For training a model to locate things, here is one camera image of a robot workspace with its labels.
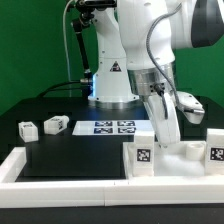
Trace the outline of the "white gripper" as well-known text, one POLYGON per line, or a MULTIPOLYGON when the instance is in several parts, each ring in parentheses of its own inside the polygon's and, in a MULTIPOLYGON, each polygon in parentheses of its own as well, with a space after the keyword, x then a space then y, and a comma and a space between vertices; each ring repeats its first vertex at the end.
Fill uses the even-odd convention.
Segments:
MULTIPOLYGON (((205 110, 202 104, 187 92, 177 92, 181 104, 181 112, 190 123, 200 124, 205 110)), ((143 102, 151 121, 156 138, 161 146, 168 146, 180 142, 181 134, 176 113, 174 97, 164 94, 165 102, 158 94, 151 95, 143 102)))

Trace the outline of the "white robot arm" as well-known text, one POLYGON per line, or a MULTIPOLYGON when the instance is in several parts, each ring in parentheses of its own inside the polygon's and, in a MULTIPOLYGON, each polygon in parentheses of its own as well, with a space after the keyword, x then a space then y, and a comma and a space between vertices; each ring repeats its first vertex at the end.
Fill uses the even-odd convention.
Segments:
POLYGON ((184 101, 173 79, 173 51, 224 35, 224 0, 115 0, 93 10, 99 65, 89 101, 105 108, 143 102, 158 142, 180 141, 176 112, 200 123, 204 109, 184 101))

